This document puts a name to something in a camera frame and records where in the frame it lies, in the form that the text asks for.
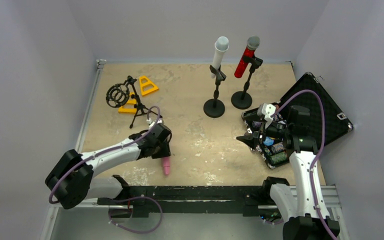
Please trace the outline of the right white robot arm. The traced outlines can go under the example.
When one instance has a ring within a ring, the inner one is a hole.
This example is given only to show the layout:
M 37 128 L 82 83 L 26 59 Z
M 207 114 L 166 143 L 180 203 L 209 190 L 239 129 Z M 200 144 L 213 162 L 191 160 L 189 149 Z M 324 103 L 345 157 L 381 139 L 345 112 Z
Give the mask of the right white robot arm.
M 273 124 L 275 111 L 272 104 L 259 106 L 256 114 L 262 123 L 254 136 L 281 137 L 293 169 L 296 195 L 292 194 L 290 186 L 279 181 L 269 187 L 269 196 L 283 219 L 282 237 L 285 240 L 336 240 L 340 224 L 331 219 L 318 180 L 316 162 L 321 150 L 309 134 L 310 110 L 293 105 L 283 128 Z

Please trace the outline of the white toy microphone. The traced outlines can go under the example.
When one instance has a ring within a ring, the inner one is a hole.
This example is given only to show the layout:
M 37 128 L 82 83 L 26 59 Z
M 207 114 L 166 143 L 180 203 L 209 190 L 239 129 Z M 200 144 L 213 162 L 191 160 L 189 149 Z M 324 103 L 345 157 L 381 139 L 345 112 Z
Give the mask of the white toy microphone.
M 229 49 L 229 39 L 226 36 L 220 36 L 214 43 L 214 49 L 215 52 L 211 66 L 215 70 L 218 70 L 221 66 L 225 52 Z

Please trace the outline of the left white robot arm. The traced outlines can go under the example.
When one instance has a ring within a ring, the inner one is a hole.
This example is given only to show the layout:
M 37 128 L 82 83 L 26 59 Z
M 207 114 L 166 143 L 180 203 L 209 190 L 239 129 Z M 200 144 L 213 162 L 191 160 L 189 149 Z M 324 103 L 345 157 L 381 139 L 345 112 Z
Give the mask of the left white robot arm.
M 68 210 L 86 199 L 127 198 L 130 186 L 121 176 L 98 176 L 125 163 L 171 156 L 171 138 L 172 131 L 157 123 L 103 149 L 84 153 L 75 149 L 66 151 L 45 179 L 50 189 L 49 203 L 60 204 Z

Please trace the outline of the black round-base mic stand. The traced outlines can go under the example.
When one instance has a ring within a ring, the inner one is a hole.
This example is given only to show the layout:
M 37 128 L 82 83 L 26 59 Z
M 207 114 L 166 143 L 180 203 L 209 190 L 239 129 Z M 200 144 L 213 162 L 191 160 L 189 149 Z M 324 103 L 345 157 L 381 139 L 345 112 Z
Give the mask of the black round-base mic stand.
M 258 57 L 249 58 L 249 64 L 251 64 L 251 67 L 249 69 L 249 74 L 247 81 L 245 82 L 243 86 L 242 91 L 237 91 L 231 96 L 231 103 L 232 105 L 240 110 L 248 109 L 253 102 L 253 99 L 249 93 L 247 93 L 249 87 L 250 87 L 250 81 L 252 78 L 253 73 L 258 69 L 262 63 L 263 60 Z

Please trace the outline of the red glitter microphone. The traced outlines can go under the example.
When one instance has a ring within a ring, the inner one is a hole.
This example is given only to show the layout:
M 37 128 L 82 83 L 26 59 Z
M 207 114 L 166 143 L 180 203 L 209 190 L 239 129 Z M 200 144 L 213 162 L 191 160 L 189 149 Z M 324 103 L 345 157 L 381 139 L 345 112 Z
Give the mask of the red glitter microphone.
M 237 79 L 240 79 L 248 64 L 249 64 L 249 60 L 250 58 L 253 58 L 254 55 L 255 55 L 255 51 L 257 50 L 257 48 L 260 46 L 260 37 L 257 36 L 257 35 L 254 35 L 254 36 L 251 36 L 247 39 L 247 43 L 246 43 L 246 48 L 242 54 L 242 57 L 236 67 L 236 70 L 234 72 L 234 76 L 237 78 Z

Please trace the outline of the pink toy microphone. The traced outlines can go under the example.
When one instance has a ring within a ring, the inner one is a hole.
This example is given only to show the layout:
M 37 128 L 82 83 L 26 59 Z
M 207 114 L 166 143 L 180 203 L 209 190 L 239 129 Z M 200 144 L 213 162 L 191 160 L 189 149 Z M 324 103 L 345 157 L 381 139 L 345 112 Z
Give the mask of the pink toy microphone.
M 167 156 L 167 157 L 163 157 L 161 159 L 161 165 L 162 165 L 162 170 L 163 170 L 163 174 L 165 176 L 168 176 L 171 172 L 171 161 L 170 161 L 170 157 Z

